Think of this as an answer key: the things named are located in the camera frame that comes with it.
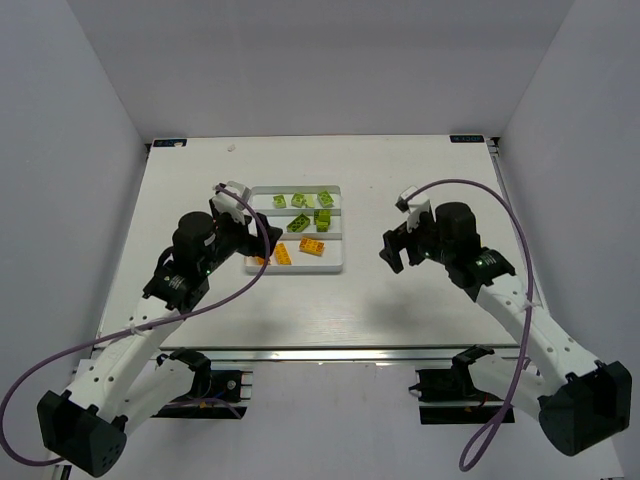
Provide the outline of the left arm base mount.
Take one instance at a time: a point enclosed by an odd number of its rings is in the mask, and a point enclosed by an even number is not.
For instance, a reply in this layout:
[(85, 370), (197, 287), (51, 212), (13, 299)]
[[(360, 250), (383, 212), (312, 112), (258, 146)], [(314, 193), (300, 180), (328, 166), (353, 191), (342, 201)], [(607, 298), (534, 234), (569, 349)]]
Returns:
[(243, 403), (251, 398), (250, 371), (216, 368), (203, 353), (181, 348), (171, 354), (162, 353), (156, 366), (168, 361), (184, 363), (194, 374), (191, 389), (165, 405), (155, 418), (241, 420), (247, 410)]

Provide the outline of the blue right corner label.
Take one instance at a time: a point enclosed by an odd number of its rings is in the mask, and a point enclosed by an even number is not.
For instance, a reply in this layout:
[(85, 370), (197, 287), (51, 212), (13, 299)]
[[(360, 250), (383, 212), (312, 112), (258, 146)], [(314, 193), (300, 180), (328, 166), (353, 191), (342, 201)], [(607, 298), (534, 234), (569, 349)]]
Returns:
[(449, 136), (449, 140), (452, 143), (470, 144), (470, 143), (484, 143), (485, 139), (483, 135), (466, 135), (466, 134), (452, 134)]

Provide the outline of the lime square lego brick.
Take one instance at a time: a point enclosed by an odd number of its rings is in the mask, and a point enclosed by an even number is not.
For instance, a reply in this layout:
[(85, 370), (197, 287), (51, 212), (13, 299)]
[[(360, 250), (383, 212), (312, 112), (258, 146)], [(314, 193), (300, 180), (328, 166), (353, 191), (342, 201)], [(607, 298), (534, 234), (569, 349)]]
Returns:
[(325, 233), (329, 231), (331, 226), (331, 211), (328, 209), (319, 209), (314, 211), (314, 225), (316, 231)]

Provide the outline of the lime lego brick hidden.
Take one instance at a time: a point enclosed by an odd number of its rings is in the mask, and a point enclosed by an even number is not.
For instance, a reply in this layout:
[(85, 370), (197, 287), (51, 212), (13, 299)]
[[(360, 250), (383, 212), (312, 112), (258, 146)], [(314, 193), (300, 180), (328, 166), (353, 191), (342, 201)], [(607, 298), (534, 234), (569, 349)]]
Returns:
[(331, 208), (334, 205), (333, 197), (326, 190), (317, 193), (317, 200), (322, 208)]

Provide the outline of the blue corner label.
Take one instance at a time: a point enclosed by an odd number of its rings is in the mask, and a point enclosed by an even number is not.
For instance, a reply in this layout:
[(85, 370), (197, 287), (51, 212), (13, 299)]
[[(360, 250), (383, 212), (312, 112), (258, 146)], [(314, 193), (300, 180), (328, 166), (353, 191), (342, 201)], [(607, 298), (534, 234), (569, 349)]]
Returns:
[(449, 140), (452, 143), (470, 144), (470, 143), (484, 143), (485, 139), (483, 135), (466, 135), (466, 134), (452, 134), (449, 136)]
[(153, 148), (182, 148), (187, 145), (186, 138), (155, 139)]

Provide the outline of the yellow lego brick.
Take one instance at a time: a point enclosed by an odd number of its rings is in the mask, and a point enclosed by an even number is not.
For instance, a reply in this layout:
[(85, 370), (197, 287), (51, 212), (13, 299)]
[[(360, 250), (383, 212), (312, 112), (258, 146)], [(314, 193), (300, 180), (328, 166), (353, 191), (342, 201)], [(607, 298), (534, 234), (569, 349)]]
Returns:
[(275, 246), (274, 256), (279, 265), (290, 266), (292, 264), (291, 257), (284, 243), (278, 243)]

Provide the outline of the lime round-stud lego brick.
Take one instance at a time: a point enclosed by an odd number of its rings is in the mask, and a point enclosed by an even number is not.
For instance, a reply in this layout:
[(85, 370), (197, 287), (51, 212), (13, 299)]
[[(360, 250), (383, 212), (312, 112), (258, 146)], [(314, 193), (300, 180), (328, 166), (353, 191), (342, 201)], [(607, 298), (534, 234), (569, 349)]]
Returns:
[(275, 195), (272, 203), (276, 209), (283, 209), (287, 207), (286, 198), (283, 195)]

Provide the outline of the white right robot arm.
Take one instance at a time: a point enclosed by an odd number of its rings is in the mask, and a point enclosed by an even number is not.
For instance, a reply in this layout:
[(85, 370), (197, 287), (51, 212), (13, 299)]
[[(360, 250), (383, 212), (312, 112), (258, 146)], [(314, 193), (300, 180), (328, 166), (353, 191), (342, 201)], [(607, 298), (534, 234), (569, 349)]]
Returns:
[(496, 319), (533, 361), (535, 372), (520, 376), (511, 404), (537, 420), (561, 453), (575, 456), (626, 430), (630, 423), (632, 376), (618, 362), (606, 364), (579, 345), (542, 307), (526, 297), (513, 265), (482, 246), (469, 206), (400, 199), (407, 220), (383, 236), (381, 258), (399, 273), (400, 257), (442, 265), (451, 282)]

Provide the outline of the orange lego brick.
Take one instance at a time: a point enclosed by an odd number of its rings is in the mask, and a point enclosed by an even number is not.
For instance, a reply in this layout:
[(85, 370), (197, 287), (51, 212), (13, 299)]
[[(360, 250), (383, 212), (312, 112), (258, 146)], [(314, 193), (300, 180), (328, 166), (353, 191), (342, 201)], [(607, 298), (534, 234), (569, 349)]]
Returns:
[(325, 243), (309, 238), (302, 237), (299, 243), (299, 251), (305, 254), (313, 255), (313, 256), (322, 256), (325, 250)]

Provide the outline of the lime long lego brick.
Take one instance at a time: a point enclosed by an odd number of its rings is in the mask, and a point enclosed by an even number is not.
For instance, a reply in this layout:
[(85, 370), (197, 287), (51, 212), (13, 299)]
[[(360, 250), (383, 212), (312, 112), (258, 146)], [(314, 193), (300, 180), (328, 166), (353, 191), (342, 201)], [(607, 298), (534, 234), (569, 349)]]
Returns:
[(296, 216), (287, 225), (287, 231), (289, 233), (301, 233), (311, 224), (311, 219), (304, 213)]

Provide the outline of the lime small lego brick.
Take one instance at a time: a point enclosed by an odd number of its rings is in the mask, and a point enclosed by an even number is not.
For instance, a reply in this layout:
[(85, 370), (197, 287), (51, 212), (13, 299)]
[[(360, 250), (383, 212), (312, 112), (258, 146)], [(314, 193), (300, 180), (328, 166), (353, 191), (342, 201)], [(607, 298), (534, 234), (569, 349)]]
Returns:
[(306, 206), (306, 197), (300, 192), (296, 192), (292, 195), (291, 205), (296, 208), (304, 208)]

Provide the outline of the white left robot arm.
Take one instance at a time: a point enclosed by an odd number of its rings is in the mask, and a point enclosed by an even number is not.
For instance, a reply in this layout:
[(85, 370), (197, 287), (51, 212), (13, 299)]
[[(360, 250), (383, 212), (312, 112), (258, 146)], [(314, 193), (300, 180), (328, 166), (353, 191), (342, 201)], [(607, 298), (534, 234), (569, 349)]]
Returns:
[(47, 392), (37, 405), (44, 446), (94, 478), (105, 475), (127, 439), (175, 399), (199, 400), (211, 388), (211, 362), (186, 348), (163, 356), (146, 379), (139, 374), (161, 344), (195, 310), (209, 290), (208, 277), (230, 256), (267, 258), (283, 234), (258, 217), (228, 213), (183, 215), (172, 244), (159, 256), (126, 337), (112, 340), (95, 363), (66, 387)]

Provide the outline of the blue left corner label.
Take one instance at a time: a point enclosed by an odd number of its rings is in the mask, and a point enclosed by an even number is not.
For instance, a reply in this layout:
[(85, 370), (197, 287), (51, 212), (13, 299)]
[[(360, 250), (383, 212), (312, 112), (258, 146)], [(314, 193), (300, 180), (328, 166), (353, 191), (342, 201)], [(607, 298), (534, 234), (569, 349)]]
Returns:
[(186, 138), (155, 139), (153, 148), (182, 148), (187, 145)]

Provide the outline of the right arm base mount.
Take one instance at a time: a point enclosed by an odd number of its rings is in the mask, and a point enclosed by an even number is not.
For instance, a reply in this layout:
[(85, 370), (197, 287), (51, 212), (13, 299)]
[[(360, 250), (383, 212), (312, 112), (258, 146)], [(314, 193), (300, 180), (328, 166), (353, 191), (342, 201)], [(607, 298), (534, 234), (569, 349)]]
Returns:
[(482, 425), (502, 407), (502, 399), (478, 390), (468, 367), (495, 350), (475, 345), (454, 356), (448, 368), (416, 371), (417, 382), (408, 388), (419, 402), (422, 425)]

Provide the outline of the white three-compartment tray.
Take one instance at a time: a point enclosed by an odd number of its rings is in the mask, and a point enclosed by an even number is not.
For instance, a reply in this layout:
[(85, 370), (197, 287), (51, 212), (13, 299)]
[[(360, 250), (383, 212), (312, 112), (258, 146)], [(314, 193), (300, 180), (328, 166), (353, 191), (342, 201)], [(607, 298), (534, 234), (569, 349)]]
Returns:
[[(317, 200), (317, 193), (328, 191), (334, 199), (331, 208), (322, 208)], [(296, 208), (291, 205), (292, 195), (300, 192), (306, 195), (313, 195), (317, 202), (315, 209)], [(286, 198), (287, 207), (276, 209), (273, 206), (273, 197), (283, 195)], [(284, 243), (292, 260), (290, 266), (279, 265), (275, 256), (271, 257), (271, 264), (266, 268), (266, 272), (271, 275), (277, 274), (334, 274), (342, 271), (344, 264), (343, 243), (344, 229), (342, 218), (342, 192), (337, 185), (286, 185), (274, 186), (263, 185), (252, 188), (250, 205), (256, 212), (264, 214), (272, 226), (283, 229), (283, 235), (278, 243)], [(331, 226), (328, 232), (320, 233), (316, 231), (314, 225), (314, 211), (328, 209), (331, 211)], [(301, 233), (289, 233), (287, 225), (296, 216), (304, 213), (311, 219), (311, 224)], [(302, 237), (309, 237), (325, 243), (325, 250), (322, 256), (313, 256), (299, 251), (299, 243)]]

